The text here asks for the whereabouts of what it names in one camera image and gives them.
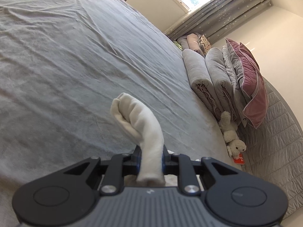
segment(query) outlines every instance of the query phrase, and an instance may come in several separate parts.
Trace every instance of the circular knob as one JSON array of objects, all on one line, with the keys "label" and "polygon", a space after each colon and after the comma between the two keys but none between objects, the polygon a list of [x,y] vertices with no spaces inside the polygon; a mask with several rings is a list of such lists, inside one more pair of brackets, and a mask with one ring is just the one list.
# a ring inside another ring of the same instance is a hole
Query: circular knob
[{"label": "circular knob", "polygon": [[187,185],[184,190],[187,193],[197,193],[200,189],[196,185]]},{"label": "circular knob", "polygon": [[66,202],[68,198],[68,190],[56,186],[39,189],[34,194],[34,200],[42,206],[57,206]]},{"label": "circular knob", "polygon": [[265,192],[253,187],[237,188],[231,193],[231,198],[242,206],[255,207],[262,205],[267,196]]}]

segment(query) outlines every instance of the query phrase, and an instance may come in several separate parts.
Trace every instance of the metal screw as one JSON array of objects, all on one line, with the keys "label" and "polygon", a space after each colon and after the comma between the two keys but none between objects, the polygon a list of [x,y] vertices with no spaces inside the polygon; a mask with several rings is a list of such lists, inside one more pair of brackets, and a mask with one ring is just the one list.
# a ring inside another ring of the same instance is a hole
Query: metal screw
[{"label": "metal screw", "polygon": [[110,194],[110,193],[116,192],[117,188],[115,186],[113,186],[113,185],[104,185],[101,188],[101,191],[104,192],[104,193]]},{"label": "metal screw", "polygon": [[185,186],[184,190],[187,193],[197,193],[199,191],[199,188],[196,185],[187,185]]}]

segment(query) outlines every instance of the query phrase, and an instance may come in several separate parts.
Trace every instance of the folded bedding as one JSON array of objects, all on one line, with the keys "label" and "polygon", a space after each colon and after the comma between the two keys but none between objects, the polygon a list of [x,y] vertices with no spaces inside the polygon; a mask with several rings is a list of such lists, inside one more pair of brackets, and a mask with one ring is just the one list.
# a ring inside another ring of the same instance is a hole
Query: folded bedding
[{"label": "folded bedding", "polygon": [[237,124],[239,124],[241,122],[243,124],[243,126],[245,127],[247,124],[247,118],[243,114],[243,109],[246,106],[246,100],[241,91],[240,84],[238,82],[237,73],[236,73],[235,68],[232,66],[226,46],[222,47],[222,55],[223,55],[223,59],[224,59],[225,69],[226,69],[226,72],[229,76],[229,79],[230,79],[231,85],[232,85],[234,104],[235,104],[234,108],[237,110],[237,114],[238,114]]},{"label": "folded bedding", "polygon": [[231,120],[237,120],[233,97],[233,86],[227,74],[223,54],[218,48],[212,48],[205,57],[205,65],[212,80],[217,97],[224,111],[231,114]]},{"label": "folded bedding", "polygon": [[182,46],[183,50],[189,49],[188,42],[187,42],[187,36],[186,35],[184,35],[182,37],[179,37],[177,39],[177,42]]},{"label": "folded bedding", "polygon": [[197,52],[198,54],[202,55],[203,57],[205,57],[205,54],[203,53],[202,49],[198,44],[198,41],[199,41],[199,36],[196,35],[195,33],[192,33],[187,36],[187,43],[189,48]]},{"label": "folded bedding", "polygon": [[226,38],[226,45],[232,66],[236,70],[237,81],[247,102],[243,114],[257,129],[263,122],[269,106],[264,79],[252,53],[244,44]]},{"label": "folded bedding", "polygon": [[223,108],[207,71],[205,59],[190,49],[183,50],[182,55],[191,88],[207,109],[219,120]]}]

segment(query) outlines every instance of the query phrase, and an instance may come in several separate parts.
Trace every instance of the gray bedsheet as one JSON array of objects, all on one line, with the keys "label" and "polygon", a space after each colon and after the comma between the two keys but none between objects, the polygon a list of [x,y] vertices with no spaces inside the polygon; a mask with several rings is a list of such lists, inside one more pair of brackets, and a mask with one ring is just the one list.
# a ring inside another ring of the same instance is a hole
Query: gray bedsheet
[{"label": "gray bedsheet", "polygon": [[110,116],[144,102],[167,148],[230,163],[218,124],[191,90],[181,51],[123,0],[0,0],[0,226],[22,184],[132,144]]}]

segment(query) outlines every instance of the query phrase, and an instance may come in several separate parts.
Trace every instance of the gray folded quilt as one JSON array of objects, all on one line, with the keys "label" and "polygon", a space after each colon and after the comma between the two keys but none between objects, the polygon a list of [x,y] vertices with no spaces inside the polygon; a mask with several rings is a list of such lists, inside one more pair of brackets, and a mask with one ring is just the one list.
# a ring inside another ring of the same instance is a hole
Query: gray folded quilt
[{"label": "gray folded quilt", "polygon": [[228,49],[226,48],[226,46],[222,47],[222,55],[223,55],[223,59],[224,59],[225,69],[226,69],[226,72],[229,76],[229,79],[230,79],[231,85],[232,85],[232,91],[233,91],[234,103],[235,103],[234,108],[236,109],[236,112],[238,115],[237,124],[242,122],[242,124],[245,127],[247,124],[247,118],[243,114],[243,109],[245,108],[247,103],[245,101],[244,95],[243,95],[240,85],[238,83],[237,73],[231,63]]},{"label": "gray folded quilt", "polygon": [[190,49],[182,52],[191,88],[217,120],[223,112],[203,56]]},{"label": "gray folded quilt", "polygon": [[236,121],[238,114],[234,108],[233,86],[226,72],[221,50],[210,49],[205,57],[205,65],[223,110],[229,112],[231,119]]},{"label": "gray folded quilt", "polygon": [[177,42],[182,46],[182,49],[185,50],[185,49],[189,49],[189,45],[188,45],[188,42],[187,42],[187,36],[182,36],[182,37],[179,37],[177,39]]}]

